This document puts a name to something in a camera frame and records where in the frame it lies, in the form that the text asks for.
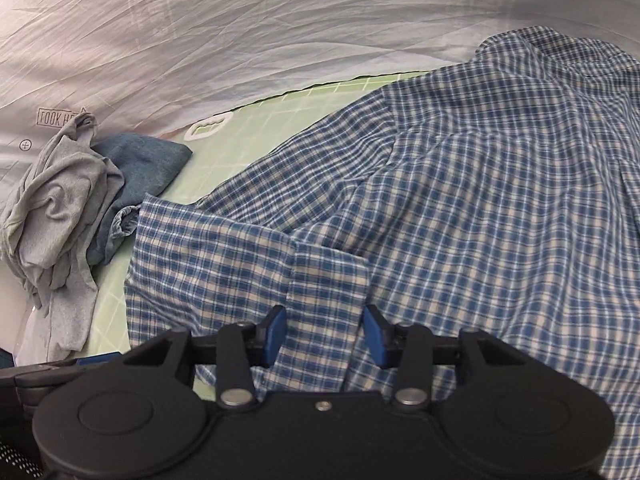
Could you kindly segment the blue plaid shirt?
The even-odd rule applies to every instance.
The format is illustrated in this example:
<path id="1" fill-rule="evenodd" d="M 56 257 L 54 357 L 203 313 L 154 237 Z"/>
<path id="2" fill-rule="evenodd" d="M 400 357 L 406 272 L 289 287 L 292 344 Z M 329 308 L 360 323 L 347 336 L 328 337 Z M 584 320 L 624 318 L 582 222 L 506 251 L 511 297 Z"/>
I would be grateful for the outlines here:
<path id="1" fill-rule="evenodd" d="M 639 474 L 639 63 L 544 27 L 326 116 L 190 205 L 148 197 L 130 344 L 277 304 L 259 392 L 378 390 L 361 312 L 474 327 L 603 396 L 609 479 Z"/>

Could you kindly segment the crumpled light grey garment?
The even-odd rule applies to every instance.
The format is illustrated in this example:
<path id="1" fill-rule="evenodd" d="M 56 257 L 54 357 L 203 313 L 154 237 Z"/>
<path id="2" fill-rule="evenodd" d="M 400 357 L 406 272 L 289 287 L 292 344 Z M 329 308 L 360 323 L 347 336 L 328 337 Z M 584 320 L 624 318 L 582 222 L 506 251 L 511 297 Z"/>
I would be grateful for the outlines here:
<path id="1" fill-rule="evenodd" d="M 96 118 L 72 118 L 9 192 L 1 213 L 1 258 L 34 308 L 18 364 L 58 361 L 84 348 L 98 286 L 88 248 L 125 178 L 93 151 Z"/>

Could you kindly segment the green grid cutting mat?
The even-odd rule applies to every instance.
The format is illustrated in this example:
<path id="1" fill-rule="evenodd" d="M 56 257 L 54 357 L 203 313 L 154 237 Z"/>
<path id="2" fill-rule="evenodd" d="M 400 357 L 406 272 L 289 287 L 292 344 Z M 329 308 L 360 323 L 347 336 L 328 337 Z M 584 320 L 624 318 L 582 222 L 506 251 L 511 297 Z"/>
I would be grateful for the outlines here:
<path id="1" fill-rule="evenodd" d="M 412 73 L 402 73 L 320 84 L 238 108 L 217 132 L 198 129 L 198 140 L 188 143 L 191 159 L 162 197 L 178 204 L 195 203 L 254 160 L 324 116 L 386 84 L 412 76 Z M 130 349 L 124 281 L 132 244 L 134 238 L 130 236 L 109 264 L 94 269 L 99 296 L 90 335 L 85 347 L 72 353 L 71 358 L 88 358 L 116 351 L 124 353 Z"/>

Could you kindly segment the crumpled blue denim garment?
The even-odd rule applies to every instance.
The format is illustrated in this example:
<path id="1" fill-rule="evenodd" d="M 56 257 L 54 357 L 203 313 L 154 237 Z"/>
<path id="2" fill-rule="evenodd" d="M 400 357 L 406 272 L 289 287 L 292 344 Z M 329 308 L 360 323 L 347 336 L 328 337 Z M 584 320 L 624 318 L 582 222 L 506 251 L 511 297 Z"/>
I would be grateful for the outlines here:
<path id="1" fill-rule="evenodd" d="M 192 151 L 184 144 L 135 133 L 110 136 L 92 148 L 108 158 L 125 179 L 88 248 L 88 265 L 103 266 L 136 232 L 145 197 L 162 194 L 186 166 Z"/>

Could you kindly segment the grey printed bed sheet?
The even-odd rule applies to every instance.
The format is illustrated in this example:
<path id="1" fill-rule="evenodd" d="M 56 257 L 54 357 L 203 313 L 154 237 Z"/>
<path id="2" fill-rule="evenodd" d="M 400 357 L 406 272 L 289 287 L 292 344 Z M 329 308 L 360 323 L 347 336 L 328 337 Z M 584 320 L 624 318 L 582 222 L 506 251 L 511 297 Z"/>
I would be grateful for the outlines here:
<path id="1" fill-rule="evenodd" d="M 320 82 L 465 60 L 529 25 L 639 50 L 639 0 L 1 0 L 1 183 L 90 112 L 173 133 Z"/>

